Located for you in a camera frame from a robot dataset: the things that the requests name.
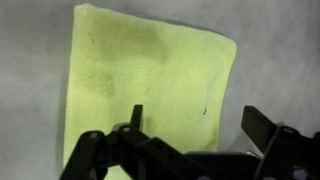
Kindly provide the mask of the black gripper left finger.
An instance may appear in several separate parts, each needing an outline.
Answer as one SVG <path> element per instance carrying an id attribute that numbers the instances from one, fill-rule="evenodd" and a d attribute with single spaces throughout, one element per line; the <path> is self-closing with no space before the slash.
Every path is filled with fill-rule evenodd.
<path id="1" fill-rule="evenodd" d="M 142 132 L 143 107 L 133 108 L 128 123 L 83 133 L 59 180 L 104 180 L 119 166 L 132 180 L 214 180 L 214 175 L 159 138 Z"/>

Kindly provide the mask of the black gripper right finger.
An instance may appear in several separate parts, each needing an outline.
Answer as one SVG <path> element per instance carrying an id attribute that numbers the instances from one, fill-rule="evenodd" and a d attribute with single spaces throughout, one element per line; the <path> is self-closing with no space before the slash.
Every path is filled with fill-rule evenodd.
<path id="1" fill-rule="evenodd" d="M 292 180 L 301 168 L 307 180 L 320 180 L 320 132 L 312 138 L 273 123 L 254 106 L 245 106 L 241 128 L 263 154 L 255 180 Z"/>

